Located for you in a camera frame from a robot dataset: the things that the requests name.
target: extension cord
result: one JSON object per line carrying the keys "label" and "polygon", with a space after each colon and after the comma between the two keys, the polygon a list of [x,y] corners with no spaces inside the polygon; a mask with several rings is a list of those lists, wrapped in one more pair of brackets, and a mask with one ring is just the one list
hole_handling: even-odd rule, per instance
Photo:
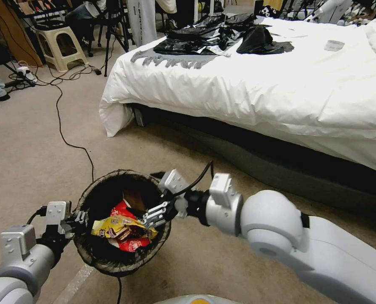
{"label": "extension cord", "polygon": [[32,74],[32,72],[30,71],[30,69],[27,66],[20,66],[20,67],[16,68],[16,71],[19,74],[25,75],[25,77],[27,79],[29,79],[30,81],[37,82],[36,76],[34,76]]}

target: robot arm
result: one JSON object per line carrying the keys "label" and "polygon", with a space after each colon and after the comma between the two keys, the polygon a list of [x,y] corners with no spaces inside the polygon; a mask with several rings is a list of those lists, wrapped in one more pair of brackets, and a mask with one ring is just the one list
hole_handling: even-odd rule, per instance
{"label": "robot arm", "polygon": [[37,301],[50,269],[74,236],[68,224],[72,221],[70,210],[71,202],[50,202],[46,208],[46,231],[39,239],[32,225],[13,226],[1,233],[0,304]]}
{"label": "robot arm", "polygon": [[299,278],[339,303],[376,303],[376,250],[320,217],[308,216],[279,192],[264,190],[243,203],[229,174],[215,174],[209,191],[187,190],[176,170],[159,184],[162,207],[146,214],[145,225],[161,225],[174,206],[179,217],[199,218],[224,233],[241,234],[252,250],[291,267]]}
{"label": "robot arm", "polygon": [[[264,190],[243,202],[229,174],[215,174],[209,190],[197,191],[177,170],[167,172],[159,187],[162,201],[143,216],[146,227],[194,216],[205,226],[243,236],[255,253],[286,264],[339,303],[376,303],[376,250],[328,220],[303,214],[281,193]],[[37,301],[73,228],[84,227],[85,213],[73,221],[70,206],[48,204],[46,231],[37,242],[32,225],[1,233],[0,304]]]}

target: snack wrapper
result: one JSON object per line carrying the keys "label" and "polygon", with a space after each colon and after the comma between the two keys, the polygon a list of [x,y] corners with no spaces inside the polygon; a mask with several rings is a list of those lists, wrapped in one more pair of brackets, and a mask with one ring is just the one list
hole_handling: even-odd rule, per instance
{"label": "snack wrapper", "polygon": [[139,247],[146,247],[151,243],[149,238],[128,239],[119,241],[118,239],[108,239],[109,244],[119,248],[122,251],[135,252]]}
{"label": "snack wrapper", "polygon": [[156,229],[144,227],[128,207],[127,201],[122,200],[112,209],[110,217],[94,222],[91,234],[107,238],[111,245],[127,252],[150,244],[157,235]]}

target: black mesh trash can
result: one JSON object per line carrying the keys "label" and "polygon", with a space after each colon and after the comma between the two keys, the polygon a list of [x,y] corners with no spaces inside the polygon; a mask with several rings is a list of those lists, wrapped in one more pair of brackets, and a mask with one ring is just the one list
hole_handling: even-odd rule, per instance
{"label": "black mesh trash can", "polygon": [[136,252],[125,252],[109,244],[108,240],[91,235],[95,220],[107,218],[113,207],[123,199],[123,191],[139,192],[145,209],[153,208],[160,201],[161,192],[157,180],[132,171],[113,171],[94,181],[79,199],[76,212],[86,211],[88,226],[86,233],[76,235],[75,246],[84,262],[104,274],[124,277],[146,264],[159,251],[171,231],[171,222],[156,228],[157,236],[146,247]]}

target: beige stool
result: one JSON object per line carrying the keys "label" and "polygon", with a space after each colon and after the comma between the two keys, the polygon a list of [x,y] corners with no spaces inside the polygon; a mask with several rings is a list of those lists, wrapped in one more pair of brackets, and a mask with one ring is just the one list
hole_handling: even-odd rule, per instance
{"label": "beige stool", "polygon": [[36,30],[44,58],[60,73],[68,71],[67,64],[82,60],[88,64],[84,52],[70,27],[52,30]]}

